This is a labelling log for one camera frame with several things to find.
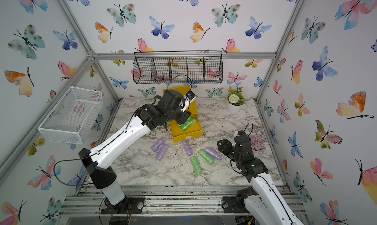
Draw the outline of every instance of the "purple wrapped roll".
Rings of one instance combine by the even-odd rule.
[[[158,140],[158,142],[155,143],[150,149],[153,152],[158,151],[158,149],[165,143],[165,141],[166,141],[166,138],[164,138],[164,137],[160,138],[160,140]]]
[[[185,148],[186,155],[187,155],[188,157],[190,157],[190,156],[192,156],[192,155],[194,154],[194,152],[192,152],[192,150],[191,150],[191,147],[190,147],[189,141],[184,140],[184,141],[182,142],[182,145],[183,145],[183,148]]]
[[[163,157],[164,155],[166,154],[167,150],[169,149],[169,146],[164,144],[163,147],[161,147],[161,150],[160,152],[158,153],[158,155],[156,156],[156,159],[159,160],[159,161],[162,161],[163,160]]]
[[[221,155],[219,155],[216,151],[212,150],[210,147],[207,147],[205,149],[205,152],[207,152],[207,154],[209,154],[212,158],[218,161],[221,160]]]

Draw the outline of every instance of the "marble countertop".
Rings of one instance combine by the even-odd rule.
[[[123,99],[107,137],[125,125],[138,107],[152,102],[153,99],[150,98]],[[243,130],[249,122],[254,124],[250,136],[261,137],[266,147],[264,153],[254,151],[254,156],[266,165],[275,185],[283,185],[253,99],[248,99],[247,106],[236,115],[227,112],[226,100],[223,98],[198,97],[196,103],[203,136],[192,138],[189,143],[194,155],[198,157],[202,175],[195,176],[182,143],[173,142],[170,129],[166,131],[163,127],[158,127],[148,136],[138,139],[113,163],[112,168],[120,185],[248,185],[244,176],[233,171],[227,157],[221,154],[221,160],[209,166],[198,151],[206,147],[217,151],[217,141],[224,138],[233,142],[234,132]],[[152,152],[150,147],[161,137],[167,139],[165,143],[169,150],[163,160],[158,161],[155,158],[158,153]]]

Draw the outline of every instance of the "black wire basket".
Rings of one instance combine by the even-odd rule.
[[[190,79],[194,84],[222,82],[221,51],[135,52],[134,55],[132,73],[136,84],[190,83]]]

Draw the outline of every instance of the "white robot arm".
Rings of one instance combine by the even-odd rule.
[[[117,213],[124,213],[129,202],[116,180],[111,164],[125,149],[152,129],[161,125],[166,128],[166,123],[171,120],[183,124],[191,116],[191,113],[186,111],[195,100],[191,91],[182,95],[166,90],[163,97],[158,98],[161,100],[157,105],[147,104],[136,110],[130,121],[106,141],[91,150],[82,149],[79,152],[93,183],[103,192]],[[249,211],[262,225],[302,225],[275,187],[264,164],[253,157],[251,147],[249,151],[246,150],[250,138],[236,136],[235,147],[225,141],[227,140],[218,141],[218,150],[236,162],[240,172],[246,176],[253,188],[239,191],[238,207]]]

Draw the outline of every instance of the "yellow box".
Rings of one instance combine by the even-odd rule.
[[[179,92],[180,94],[185,95],[190,90],[190,86],[174,87],[174,88],[171,88],[171,89]],[[196,105],[196,101],[193,101],[192,103],[190,103],[190,107],[188,108],[188,111],[190,111],[191,114],[197,114],[198,113],[198,106]]]
[[[191,138],[197,138],[203,135],[203,128],[200,125],[198,115],[193,114],[191,118],[196,119],[196,123],[188,128],[185,132],[182,131],[180,127],[178,127],[177,122],[175,120],[169,122],[170,130],[172,131],[173,141],[175,143],[182,142],[184,140],[188,140]]]

